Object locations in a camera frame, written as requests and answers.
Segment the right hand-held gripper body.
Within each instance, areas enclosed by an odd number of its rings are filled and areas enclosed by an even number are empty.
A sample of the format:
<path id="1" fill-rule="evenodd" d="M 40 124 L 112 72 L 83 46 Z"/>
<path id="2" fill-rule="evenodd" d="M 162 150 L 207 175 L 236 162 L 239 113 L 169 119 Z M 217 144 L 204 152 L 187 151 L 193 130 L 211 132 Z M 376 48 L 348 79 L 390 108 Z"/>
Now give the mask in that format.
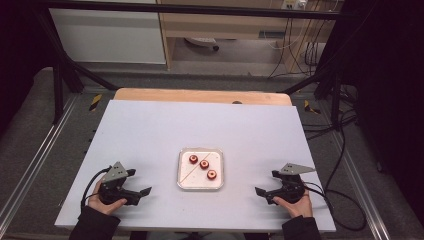
<path id="1" fill-rule="evenodd" d="M 282 177 L 278 178 L 282 186 L 276 195 L 289 203 L 296 203 L 305 192 L 301 174 L 314 172 L 315 169 L 308 166 L 287 163 L 277 171 L 282 174 Z"/>

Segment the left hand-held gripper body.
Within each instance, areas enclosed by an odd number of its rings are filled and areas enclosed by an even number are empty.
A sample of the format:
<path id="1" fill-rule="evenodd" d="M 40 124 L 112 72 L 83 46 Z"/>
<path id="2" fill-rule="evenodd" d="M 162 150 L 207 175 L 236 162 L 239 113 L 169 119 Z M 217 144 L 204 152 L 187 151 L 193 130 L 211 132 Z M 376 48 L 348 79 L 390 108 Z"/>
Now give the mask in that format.
<path id="1" fill-rule="evenodd" d="M 127 170 L 120 162 L 116 162 L 101 180 L 101 186 L 98 191 L 100 200 L 104 204 L 112 204 L 119 199 L 125 198 L 127 200 L 126 205 L 134 205 L 133 196 L 136 192 L 123 188 L 123 184 L 128 177 Z"/>

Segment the thin wooden skewer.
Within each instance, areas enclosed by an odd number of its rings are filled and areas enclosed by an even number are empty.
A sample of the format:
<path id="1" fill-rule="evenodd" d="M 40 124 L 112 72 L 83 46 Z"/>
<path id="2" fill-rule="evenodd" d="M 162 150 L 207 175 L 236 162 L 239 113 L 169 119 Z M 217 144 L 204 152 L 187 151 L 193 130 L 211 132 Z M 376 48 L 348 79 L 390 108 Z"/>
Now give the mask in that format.
<path id="1" fill-rule="evenodd" d="M 198 162 L 196 164 L 191 164 L 189 162 L 189 156 L 190 155 L 196 155 L 198 157 Z M 202 169 L 200 167 L 200 162 L 202 160 L 208 161 L 209 153 L 206 152 L 189 152 L 183 155 L 182 162 L 180 166 L 180 177 L 179 181 L 181 183 L 186 183 L 189 180 L 193 179 L 194 177 L 197 177 L 198 175 L 203 176 L 207 169 Z"/>

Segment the white square tray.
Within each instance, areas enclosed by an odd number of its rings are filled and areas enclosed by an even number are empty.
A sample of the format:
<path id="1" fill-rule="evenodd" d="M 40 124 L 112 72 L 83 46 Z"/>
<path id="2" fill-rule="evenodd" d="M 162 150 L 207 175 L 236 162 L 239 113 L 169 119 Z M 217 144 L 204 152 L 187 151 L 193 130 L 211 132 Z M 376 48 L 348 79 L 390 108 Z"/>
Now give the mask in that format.
<path id="1" fill-rule="evenodd" d="M 179 153 L 177 184 L 190 191 L 215 191 L 224 185 L 223 152 L 216 148 L 183 148 Z"/>

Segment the person's left hand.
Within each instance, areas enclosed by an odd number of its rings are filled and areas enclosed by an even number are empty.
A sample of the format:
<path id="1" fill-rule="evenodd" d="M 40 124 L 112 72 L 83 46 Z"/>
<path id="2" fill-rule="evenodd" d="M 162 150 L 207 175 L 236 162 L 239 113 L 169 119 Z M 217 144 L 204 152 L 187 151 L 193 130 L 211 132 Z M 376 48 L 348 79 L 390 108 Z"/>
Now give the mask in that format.
<path id="1" fill-rule="evenodd" d="M 102 214 L 111 215 L 117 209 L 125 205 L 127 200 L 125 198 L 119 199 L 112 204 L 104 204 L 98 195 L 101 186 L 101 181 L 98 181 L 94 187 L 92 195 L 88 198 L 88 206 Z"/>

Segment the person's right hand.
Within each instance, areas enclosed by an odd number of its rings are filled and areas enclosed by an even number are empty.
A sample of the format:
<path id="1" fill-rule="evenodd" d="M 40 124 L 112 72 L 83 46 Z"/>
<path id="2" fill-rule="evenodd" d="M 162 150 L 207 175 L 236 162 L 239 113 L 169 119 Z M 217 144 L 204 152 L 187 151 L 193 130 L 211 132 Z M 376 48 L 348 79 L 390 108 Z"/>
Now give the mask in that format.
<path id="1" fill-rule="evenodd" d="M 296 203 L 289 203 L 286 200 L 275 196 L 273 202 L 285 208 L 292 218 L 303 216 L 305 218 L 313 216 L 310 194 L 305 191 L 302 197 Z"/>

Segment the yellow black floor tape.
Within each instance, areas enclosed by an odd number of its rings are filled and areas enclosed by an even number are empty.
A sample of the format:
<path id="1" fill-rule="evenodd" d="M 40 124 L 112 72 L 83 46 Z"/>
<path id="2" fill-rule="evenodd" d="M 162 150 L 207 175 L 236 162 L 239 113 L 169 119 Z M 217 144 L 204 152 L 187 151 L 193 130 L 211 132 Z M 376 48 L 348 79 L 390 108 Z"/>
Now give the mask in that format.
<path id="1" fill-rule="evenodd" d="M 308 100 L 304 100 L 304 110 L 305 112 L 312 112 L 314 114 L 321 114 L 319 109 L 312 108 Z"/>

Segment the black metal stand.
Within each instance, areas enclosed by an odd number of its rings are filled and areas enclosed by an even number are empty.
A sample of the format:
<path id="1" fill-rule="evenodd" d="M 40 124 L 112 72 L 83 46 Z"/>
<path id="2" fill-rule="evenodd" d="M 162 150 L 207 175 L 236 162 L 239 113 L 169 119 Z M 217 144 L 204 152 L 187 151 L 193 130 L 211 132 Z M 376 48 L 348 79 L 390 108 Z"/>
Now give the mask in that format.
<path id="1" fill-rule="evenodd" d="M 340 93 L 341 93 L 341 77 L 339 70 L 333 70 L 329 67 L 323 67 L 317 71 L 313 76 L 302 80 L 285 90 L 282 90 L 283 94 L 291 95 L 298 90 L 312 84 L 313 82 L 318 83 L 318 87 L 315 89 L 314 96 L 317 100 L 322 100 L 326 96 L 331 96 L 331 111 L 330 111 L 330 122 L 333 127 L 339 131 L 341 129 L 341 123 L 339 121 L 339 107 L 340 107 Z"/>
<path id="2" fill-rule="evenodd" d="M 104 80 L 100 76 L 97 76 L 81 64 L 71 59 L 64 50 L 59 34 L 57 33 L 56 27 L 54 26 L 54 22 L 50 15 L 50 11 L 47 8 L 34 7 L 32 11 L 53 49 L 53 84 L 55 103 L 54 124 L 58 123 L 64 115 L 65 105 L 63 84 L 66 84 L 72 93 L 83 92 L 84 85 L 79 77 L 80 74 L 88 77 L 90 80 L 108 90 L 116 91 L 119 89 L 118 86 Z"/>

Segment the wooden table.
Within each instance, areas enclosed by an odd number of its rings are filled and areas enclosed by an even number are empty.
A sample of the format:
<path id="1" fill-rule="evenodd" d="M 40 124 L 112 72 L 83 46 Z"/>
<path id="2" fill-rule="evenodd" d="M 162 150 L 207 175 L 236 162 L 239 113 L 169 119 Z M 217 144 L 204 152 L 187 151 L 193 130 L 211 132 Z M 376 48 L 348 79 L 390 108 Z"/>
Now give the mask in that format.
<path id="1" fill-rule="evenodd" d="M 202 102 L 279 105 L 291 106 L 287 94 L 264 93 L 256 91 L 209 91 L 186 89 L 149 89 L 121 88 L 116 91 L 115 100 L 167 101 L 167 102 Z"/>

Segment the white cabinet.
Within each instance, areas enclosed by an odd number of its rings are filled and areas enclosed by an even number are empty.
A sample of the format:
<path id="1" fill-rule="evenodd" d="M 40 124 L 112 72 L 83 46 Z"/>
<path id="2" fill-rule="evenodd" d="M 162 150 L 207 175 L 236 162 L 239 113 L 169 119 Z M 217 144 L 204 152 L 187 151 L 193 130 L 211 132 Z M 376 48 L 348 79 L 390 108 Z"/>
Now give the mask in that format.
<path id="1" fill-rule="evenodd" d="M 166 62 L 154 13 L 51 9 L 66 53 L 78 62 Z"/>

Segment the office chair base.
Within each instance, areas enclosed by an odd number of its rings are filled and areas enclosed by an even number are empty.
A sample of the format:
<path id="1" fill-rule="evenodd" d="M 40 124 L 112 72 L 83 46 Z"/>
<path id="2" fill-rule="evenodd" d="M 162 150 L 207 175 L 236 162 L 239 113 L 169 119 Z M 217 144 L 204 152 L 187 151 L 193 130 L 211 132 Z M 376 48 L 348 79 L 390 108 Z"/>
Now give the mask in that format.
<path id="1" fill-rule="evenodd" d="M 214 38 L 186 38 L 186 41 L 197 46 L 212 48 L 214 51 L 219 50 L 219 46 Z"/>

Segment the light wooden desk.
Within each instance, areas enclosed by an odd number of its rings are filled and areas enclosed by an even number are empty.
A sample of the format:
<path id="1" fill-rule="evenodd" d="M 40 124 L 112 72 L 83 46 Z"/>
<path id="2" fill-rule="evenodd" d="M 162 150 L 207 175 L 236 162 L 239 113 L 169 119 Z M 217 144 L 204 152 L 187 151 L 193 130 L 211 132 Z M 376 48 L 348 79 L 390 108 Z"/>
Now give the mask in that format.
<path id="1" fill-rule="evenodd" d="M 282 9 L 283 0 L 157 0 L 159 4 Z M 344 0 L 308 0 L 305 10 L 338 12 Z M 219 38 L 269 40 L 282 54 L 286 70 L 300 69 L 301 53 L 309 43 L 325 43 L 333 20 L 286 19 L 161 13 L 162 33 L 171 38 Z"/>

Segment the white power strip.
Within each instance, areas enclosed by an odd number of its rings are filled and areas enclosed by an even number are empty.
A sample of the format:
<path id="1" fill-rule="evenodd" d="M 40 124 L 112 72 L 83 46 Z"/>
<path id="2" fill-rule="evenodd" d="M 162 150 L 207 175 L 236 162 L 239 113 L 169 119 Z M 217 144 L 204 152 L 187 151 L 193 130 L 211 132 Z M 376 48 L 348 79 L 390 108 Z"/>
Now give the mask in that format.
<path id="1" fill-rule="evenodd" d="M 286 10 L 305 10 L 308 0 L 283 0 L 281 8 Z"/>

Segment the aluminium floor rail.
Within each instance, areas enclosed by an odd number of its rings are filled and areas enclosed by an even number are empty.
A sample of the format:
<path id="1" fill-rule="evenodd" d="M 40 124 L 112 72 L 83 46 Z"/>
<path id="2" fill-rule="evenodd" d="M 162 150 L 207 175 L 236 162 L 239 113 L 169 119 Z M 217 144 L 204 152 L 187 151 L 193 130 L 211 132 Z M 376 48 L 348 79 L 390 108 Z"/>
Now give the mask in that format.
<path id="1" fill-rule="evenodd" d="M 332 137 L 338 150 L 341 152 L 341 160 L 350 180 L 355 196 L 359 205 L 364 211 L 367 224 L 375 240 L 391 240 L 390 234 L 382 220 L 374 200 L 371 197 L 368 188 L 361 177 L 359 170 L 354 164 L 353 158 L 347 148 L 344 132 L 340 127 L 339 131 L 332 133 Z"/>
<path id="2" fill-rule="evenodd" d="M 56 142 L 59 134 L 61 133 L 64 125 L 66 124 L 69 116 L 71 115 L 76 101 L 79 99 L 79 94 L 72 94 L 67 100 L 64 113 L 59 118 L 58 122 L 53 124 L 49 129 L 46 137 L 32 158 L 29 166 L 20 178 L 20 181 L 14 188 L 12 194 L 7 200 L 6 204 L 0 211 L 0 236 L 4 235 L 12 222 L 16 212 L 22 204 L 27 192 L 29 191 L 34 179 L 38 175 L 42 165 L 48 157 L 54 143 Z"/>

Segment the black metal frame bar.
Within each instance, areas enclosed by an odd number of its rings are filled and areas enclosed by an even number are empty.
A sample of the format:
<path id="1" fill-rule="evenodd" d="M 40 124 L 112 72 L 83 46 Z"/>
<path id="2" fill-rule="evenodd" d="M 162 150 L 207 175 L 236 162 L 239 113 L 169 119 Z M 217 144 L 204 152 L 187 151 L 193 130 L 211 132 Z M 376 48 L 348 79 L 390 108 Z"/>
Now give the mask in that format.
<path id="1" fill-rule="evenodd" d="M 34 4 L 37 4 L 39 6 L 43 6 L 46 8 L 95 10 L 95 11 L 249 16 L 249 17 L 318 19 L 318 20 L 342 20 L 342 19 L 351 18 L 351 15 L 349 14 L 343 14 L 343 13 L 337 13 L 337 12 L 294 11 L 294 10 L 259 9 L 259 8 L 244 8 L 244 7 L 199 6 L 199 5 L 100 2 L 100 1 L 77 1 L 77 0 L 34 0 Z"/>

